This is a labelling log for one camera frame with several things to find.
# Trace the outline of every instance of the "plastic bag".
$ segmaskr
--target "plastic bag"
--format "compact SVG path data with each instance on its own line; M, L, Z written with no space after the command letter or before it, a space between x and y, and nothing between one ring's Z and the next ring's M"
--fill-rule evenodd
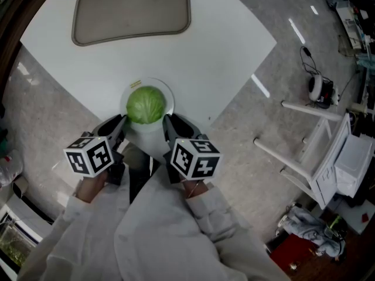
M7 186L22 173L22 158L17 150L12 150L0 158L0 187Z
M135 123L154 123L162 118L164 110L164 95L155 87L141 87L129 96L128 117Z

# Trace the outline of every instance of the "white table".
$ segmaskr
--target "white table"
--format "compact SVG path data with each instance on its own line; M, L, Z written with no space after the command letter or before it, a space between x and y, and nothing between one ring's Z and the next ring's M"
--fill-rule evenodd
M155 77L171 88L176 113L208 126L276 42L239 0L190 0L190 4L192 23L179 35L78 47L71 41L76 0L47 0L21 42L57 82L102 120L124 113L120 101L129 84ZM168 151L161 131L145 138L128 136L159 160Z

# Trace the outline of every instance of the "chair leg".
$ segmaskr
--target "chair leg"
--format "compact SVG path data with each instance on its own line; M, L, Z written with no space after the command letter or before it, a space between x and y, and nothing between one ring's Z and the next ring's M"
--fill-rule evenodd
M299 187L300 190L303 190L306 194L308 194L311 199L316 201L315 195L312 192L311 189L309 189L306 185L303 184L300 180L298 180L296 177L286 174L285 170L281 170L280 174L282 174L285 178L287 178L290 182L292 182L294 185Z
M286 108L302 111L306 114L321 116L322 118L326 118L330 121L340 122L342 120L342 116L333 114L326 110L316 109L308 106L299 105L296 103L289 103L289 102L281 102L281 105Z
M290 157L282 155L274 149L269 148L267 145L263 144L258 138L254 139L254 144L262 150L266 151L267 153L271 154L273 157L277 158L281 162L285 163L288 167L295 170L298 174L304 176L304 178L306 178L307 180L311 179L311 174L307 172L305 168L301 166L301 164L296 162L294 159L291 159Z

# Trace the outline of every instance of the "red object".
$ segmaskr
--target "red object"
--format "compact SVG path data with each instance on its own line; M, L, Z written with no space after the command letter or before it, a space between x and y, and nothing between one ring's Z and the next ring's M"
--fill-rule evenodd
M301 263L311 258L315 251L316 245L311 241L291 234L270 257L284 272L290 272L291 263Z
M362 222L368 222L368 221L369 221L369 216L367 215L367 213L362 214Z

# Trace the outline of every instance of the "white chair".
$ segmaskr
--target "white chair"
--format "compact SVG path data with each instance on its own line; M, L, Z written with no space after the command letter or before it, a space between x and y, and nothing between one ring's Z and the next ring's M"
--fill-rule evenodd
M280 172L317 201L321 209L324 209L337 191L334 164L346 138L351 134L349 114L340 116L328 111L288 102L282 102L281 105L320 117L310 137L306 140L304 139L305 146L297 159L292 159L275 151L258 138L254 139L254 143L302 175L307 180L310 188L304 182L288 174L284 169ZM329 121L337 123L333 133L331 132Z

